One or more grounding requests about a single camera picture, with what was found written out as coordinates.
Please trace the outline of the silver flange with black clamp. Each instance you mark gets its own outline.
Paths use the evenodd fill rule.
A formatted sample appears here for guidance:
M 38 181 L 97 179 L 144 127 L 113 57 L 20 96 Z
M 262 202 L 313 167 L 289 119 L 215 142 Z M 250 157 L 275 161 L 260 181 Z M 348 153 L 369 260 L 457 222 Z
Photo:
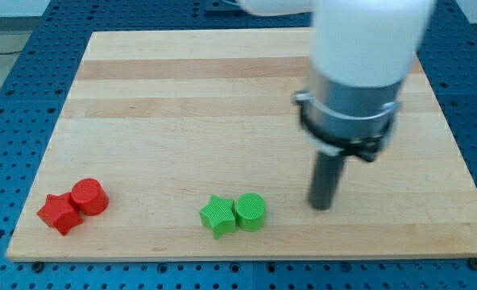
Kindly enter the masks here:
M 300 126 L 327 157 L 373 162 L 392 137 L 400 85 L 345 85 L 311 68 L 306 88 L 293 94 Z

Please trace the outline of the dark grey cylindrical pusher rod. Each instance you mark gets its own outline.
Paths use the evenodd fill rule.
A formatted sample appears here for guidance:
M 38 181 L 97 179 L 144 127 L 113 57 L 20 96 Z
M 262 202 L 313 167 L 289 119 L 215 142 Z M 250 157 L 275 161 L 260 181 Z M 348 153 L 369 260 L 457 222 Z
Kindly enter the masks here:
M 327 210 L 332 205 L 345 159 L 341 155 L 330 156 L 322 152 L 317 154 L 307 195 L 313 208 Z

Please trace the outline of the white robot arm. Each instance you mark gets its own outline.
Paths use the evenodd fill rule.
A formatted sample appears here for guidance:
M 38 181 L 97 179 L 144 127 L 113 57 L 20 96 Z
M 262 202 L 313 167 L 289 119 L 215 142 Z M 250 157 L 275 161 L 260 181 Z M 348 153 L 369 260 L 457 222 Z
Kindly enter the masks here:
M 333 203 L 349 156 L 372 162 L 390 143 L 400 86 L 413 66 L 431 0 L 238 0 L 251 15 L 309 12 L 313 34 L 305 89 L 293 95 L 317 148 L 308 202 Z

